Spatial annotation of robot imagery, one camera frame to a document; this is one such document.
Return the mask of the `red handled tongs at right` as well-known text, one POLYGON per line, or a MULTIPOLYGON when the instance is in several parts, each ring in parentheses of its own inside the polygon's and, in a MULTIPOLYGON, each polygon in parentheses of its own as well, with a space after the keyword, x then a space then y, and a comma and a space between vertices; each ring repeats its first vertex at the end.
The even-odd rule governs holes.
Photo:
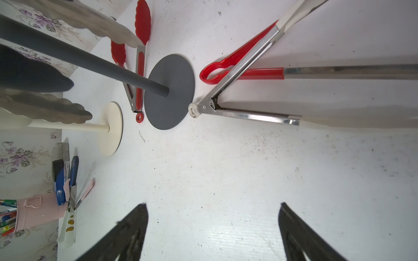
MULTIPOLYGON (((245 43, 234 53, 219 62, 207 65, 199 78, 209 85, 218 84, 274 26, 271 24, 257 36, 245 43)), ((284 79, 398 79, 417 80, 416 64, 357 65, 357 66, 316 66, 316 67, 276 67, 248 69, 240 80, 284 80, 284 79)))

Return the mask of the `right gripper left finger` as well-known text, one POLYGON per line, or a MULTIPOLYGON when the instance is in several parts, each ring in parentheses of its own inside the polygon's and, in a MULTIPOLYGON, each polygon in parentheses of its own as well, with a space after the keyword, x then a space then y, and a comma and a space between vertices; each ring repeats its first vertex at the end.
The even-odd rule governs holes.
POLYGON ((148 221, 147 205, 139 204, 78 260, 139 261, 145 242, 148 221))

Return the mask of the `pink cup of pens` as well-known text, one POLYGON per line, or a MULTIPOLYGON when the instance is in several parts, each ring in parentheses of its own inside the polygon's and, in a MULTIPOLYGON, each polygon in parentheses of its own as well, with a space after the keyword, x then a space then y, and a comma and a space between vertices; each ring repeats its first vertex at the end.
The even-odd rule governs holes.
POLYGON ((22 231, 62 218, 68 202, 59 205, 53 194, 35 195, 15 201, 11 211, 1 213, 1 233, 22 231))

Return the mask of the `black steel tongs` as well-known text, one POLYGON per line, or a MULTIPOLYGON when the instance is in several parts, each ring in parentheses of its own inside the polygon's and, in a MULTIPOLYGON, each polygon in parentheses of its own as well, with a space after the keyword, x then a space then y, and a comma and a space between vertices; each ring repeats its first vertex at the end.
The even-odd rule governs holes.
POLYGON ((26 58, 1 45, 1 88, 31 92, 64 92, 74 83, 53 66, 26 58))

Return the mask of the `dark grey utensil rack stand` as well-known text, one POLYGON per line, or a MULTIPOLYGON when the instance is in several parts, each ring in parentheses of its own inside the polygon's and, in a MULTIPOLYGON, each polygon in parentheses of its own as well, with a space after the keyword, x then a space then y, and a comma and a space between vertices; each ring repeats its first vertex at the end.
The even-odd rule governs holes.
POLYGON ((145 78, 6 16, 1 16, 1 39, 143 89, 146 116, 160 130, 177 126, 193 101, 194 72, 178 54, 161 59, 145 78))

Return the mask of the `blue stapler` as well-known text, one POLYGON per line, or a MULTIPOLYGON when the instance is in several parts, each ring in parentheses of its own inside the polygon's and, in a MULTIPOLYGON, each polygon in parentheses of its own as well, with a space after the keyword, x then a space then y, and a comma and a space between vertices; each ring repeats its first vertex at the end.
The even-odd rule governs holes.
MULTIPOLYGON (((69 175, 69 187, 76 185, 76 179, 78 174, 79 157, 74 156, 71 161, 70 175, 69 175)), ((54 181, 54 193, 59 206, 64 205, 68 201, 66 198, 70 195, 69 192, 65 192, 66 167, 63 159, 55 160, 52 162, 52 172, 54 181)))

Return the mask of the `red tipped steel tongs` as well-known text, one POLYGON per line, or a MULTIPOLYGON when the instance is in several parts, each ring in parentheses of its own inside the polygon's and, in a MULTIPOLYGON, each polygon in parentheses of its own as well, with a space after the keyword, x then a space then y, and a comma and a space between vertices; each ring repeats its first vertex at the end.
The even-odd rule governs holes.
MULTIPOLYGON (((146 45, 151 36, 151 12, 146 0, 137 2, 135 15, 135 33, 136 36, 143 42, 144 46, 137 48, 136 54, 136 73, 144 77, 145 73, 145 53, 146 45)), ((124 44, 118 44, 111 41, 111 54, 114 62, 120 66, 125 67, 126 50, 124 44)), ((123 83, 127 98, 133 113, 136 114, 136 121, 140 124, 145 119, 143 113, 143 96, 144 90, 123 83)))

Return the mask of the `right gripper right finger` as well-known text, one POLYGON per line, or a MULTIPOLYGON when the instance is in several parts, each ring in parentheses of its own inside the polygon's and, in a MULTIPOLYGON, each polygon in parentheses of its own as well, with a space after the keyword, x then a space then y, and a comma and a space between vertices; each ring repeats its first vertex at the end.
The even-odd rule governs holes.
POLYGON ((288 261, 344 261, 345 258, 324 241, 285 202, 278 225, 288 261))

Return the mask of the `white tipped tongs at right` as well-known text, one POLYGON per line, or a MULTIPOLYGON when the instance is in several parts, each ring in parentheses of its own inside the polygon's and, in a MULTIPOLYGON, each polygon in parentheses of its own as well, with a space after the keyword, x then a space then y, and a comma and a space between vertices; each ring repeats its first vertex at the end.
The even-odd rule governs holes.
POLYGON ((417 128, 418 121, 414 118, 395 117, 390 119, 377 118, 342 118, 342 117, 302 117, 300 115, 255 112, 250 110, 223 108, 218 104, 220 94, 231 86, 241 75, 264 55, 293 25, 308 16, 324 1, 297 1, 277 21, 273 28, 233 67, 212 91, 199 103, 191 103, 188 112, 197 118, 201 114, 227 116, 237 119, 274 122, 291 126, 322 125, 335 128, 417 128))

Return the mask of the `cream utensil rack stand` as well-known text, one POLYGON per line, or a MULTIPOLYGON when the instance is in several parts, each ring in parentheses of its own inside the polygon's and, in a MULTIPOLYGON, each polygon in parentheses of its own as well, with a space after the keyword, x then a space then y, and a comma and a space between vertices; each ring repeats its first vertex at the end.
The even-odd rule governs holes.
POLYGON ((21 129, 26 127, 68 129, 73 131, 95 132, 98 134, 98 147, 104 156, 112 156, 118 149, 123 134, 123 116, 115 102, 107 104, 101 114, 100 124, 64 124, 46 120, 32 120, 1 109, 1 129, 21 129))

